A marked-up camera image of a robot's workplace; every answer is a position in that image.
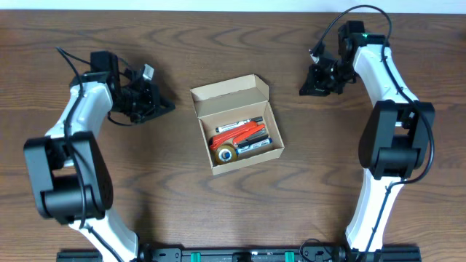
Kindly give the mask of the cardboard box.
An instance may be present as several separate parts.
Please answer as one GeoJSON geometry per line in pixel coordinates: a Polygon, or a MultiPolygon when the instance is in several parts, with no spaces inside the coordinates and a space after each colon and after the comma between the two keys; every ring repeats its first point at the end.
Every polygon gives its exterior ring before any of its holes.
{"type": "Polygon", "coordinates": [[[251,74],[196,87],[190,90],[190,93],[214,175],[280,157],[285,147],[269,102],[269,86],[257,75],[251,74]],[[257,116],[263,117],[261,123],[265,124],[266,133],[268,138],[272,139],[272,143],[237,155],[236,162],[217,164],[216,151],[209,149],[210,139],[220,134],[216,132],[216,128],[257,116]]]}

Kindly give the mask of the black whiteboard marker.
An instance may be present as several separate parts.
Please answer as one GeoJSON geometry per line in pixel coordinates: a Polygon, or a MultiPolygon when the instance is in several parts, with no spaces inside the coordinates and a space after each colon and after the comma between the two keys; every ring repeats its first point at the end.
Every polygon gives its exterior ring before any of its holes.
{"type": "Polygon", "coordinates": [[[257,116],[257,117],[251,118],[251,119],[245,119],[245,120],[241,120],[241,121],[234,122],[234,123],[231,123],[231,124],[225,124],[223,126],[217,127],[216,132],[217,133],[226,132],[226,131],[232,130],[232,129],[236,128],[236,127],[247,124],[249,122],[261,122],[262,120],[263,120],[262,116],[257,116]]]}

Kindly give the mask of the red black stapler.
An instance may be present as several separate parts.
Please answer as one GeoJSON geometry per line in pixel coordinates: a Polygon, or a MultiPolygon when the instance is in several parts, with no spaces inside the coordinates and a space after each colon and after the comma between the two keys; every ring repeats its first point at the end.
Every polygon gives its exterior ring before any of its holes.
{"type": "Polygon", "coordinates": [[[241,143],[244,143],[245,141],[252,140],[254,138],[257,138],[265,134],[266,134],[266,126],[265,124],[260,124],[238,135],[237,137],[235,137],[232,140],[232,143],[234,146],[239,146],[241,143]]]}

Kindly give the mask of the blue whiteboard marker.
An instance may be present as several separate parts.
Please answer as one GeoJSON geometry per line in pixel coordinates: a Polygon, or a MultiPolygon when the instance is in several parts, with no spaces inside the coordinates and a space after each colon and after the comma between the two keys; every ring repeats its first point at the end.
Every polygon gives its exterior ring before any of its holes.
{"type": "Polygon", "coordinates": [[[253,151],[253,150],[256,150],[258,148],[267,146],[267,145],[269,145],[271,143],[272,143],[272,139],[267,138],[267,139],[261,140],[259,142],[253,143],[253,144],[251,144],[249,146],[243,146],[243,147],[236,148],[235,152],[236,152],[237,155],[240,155],[240,154],[244,154],[246,152],[253,151]]]}

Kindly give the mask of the yellow tape roll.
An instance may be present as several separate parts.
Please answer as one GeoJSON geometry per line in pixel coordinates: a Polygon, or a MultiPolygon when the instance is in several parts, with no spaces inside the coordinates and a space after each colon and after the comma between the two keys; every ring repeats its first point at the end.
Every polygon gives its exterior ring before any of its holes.
{"type": "Polygon", "coordinates": [[[227,164],[230,162],[236,162],[236,149],[230,145],[219,146],[215,152],[215,159],[217,164],[227,164]]]}

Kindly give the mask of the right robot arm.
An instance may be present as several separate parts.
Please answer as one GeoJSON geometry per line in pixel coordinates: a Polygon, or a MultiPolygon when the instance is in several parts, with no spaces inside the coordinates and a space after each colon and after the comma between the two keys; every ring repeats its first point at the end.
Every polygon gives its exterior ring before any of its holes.
{"type": "Polygon", "coordinates": [[[299,94],[340,95],[346,84],[358,79],[366,88],[373,109],[358,145],[363,185],[345,230],[347,259],[383,261],[384,228],[397,195],[405,185],[418,182],[413,171],[432,166],[435,109],[406,86],[387,36],[368,33],[363,22],[353,20],[339,28],[338,41],[338,58],[322,42],[310,50],[314,63],[299,94]]]}

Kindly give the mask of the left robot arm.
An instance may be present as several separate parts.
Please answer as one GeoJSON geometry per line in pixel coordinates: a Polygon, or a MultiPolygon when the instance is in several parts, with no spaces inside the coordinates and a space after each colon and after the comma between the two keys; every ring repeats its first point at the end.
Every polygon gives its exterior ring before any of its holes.
{"type": "Polygon", "coordinates": [[[82,234],[94,250],[62,250],[57,261],[154,261],[150,245],[142,244],[112,207],[111,176],[97,137],[112,113],[143,124],[175,109],[153,83],[154,69],[140,69],[109,51],[92,52],[90,69],[76,72],[70,99],[46,134],[23,147],[35,205],[40,216],[54,219],[82,234]]]}

